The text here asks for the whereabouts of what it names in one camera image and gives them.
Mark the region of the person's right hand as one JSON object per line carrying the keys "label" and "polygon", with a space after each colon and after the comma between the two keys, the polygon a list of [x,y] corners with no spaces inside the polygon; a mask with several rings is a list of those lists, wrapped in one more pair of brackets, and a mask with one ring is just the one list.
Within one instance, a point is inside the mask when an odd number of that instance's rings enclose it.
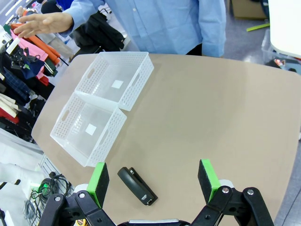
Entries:
{"label": "person's right hand", "polygon": [[41,33],[65,32],[74,25],[72,16],[62,12],[23,16],[19,22],[21,25],[14,29],[19,38],[29,38]]}

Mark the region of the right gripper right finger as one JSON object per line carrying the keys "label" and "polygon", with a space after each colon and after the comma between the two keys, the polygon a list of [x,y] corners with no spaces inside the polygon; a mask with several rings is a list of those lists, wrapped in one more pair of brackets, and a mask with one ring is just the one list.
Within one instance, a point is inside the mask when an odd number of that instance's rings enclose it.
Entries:
{"label": "right gripper right finger", "polygon": [[224,216],[233,216],[240,226],[274,225],[260,191],[247,187],[242,192],[222,185],[209,159],[201,159],[198,180],[206,202],[192,226],[217,226]]}

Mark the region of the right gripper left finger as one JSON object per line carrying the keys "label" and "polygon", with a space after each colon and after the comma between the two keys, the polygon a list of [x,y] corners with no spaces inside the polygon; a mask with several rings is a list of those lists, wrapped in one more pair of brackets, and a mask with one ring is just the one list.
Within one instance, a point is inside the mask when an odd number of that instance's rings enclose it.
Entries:
{"label": "right gripper left finger", "polygon": [[103,210],[103,203],[109,185],[107,165],[96,165],[85,190],[71,196],[53,194],[48,198],[39,221],[40,226],[73,226],[76,220],[85,219],[90,226],[114,226]]}

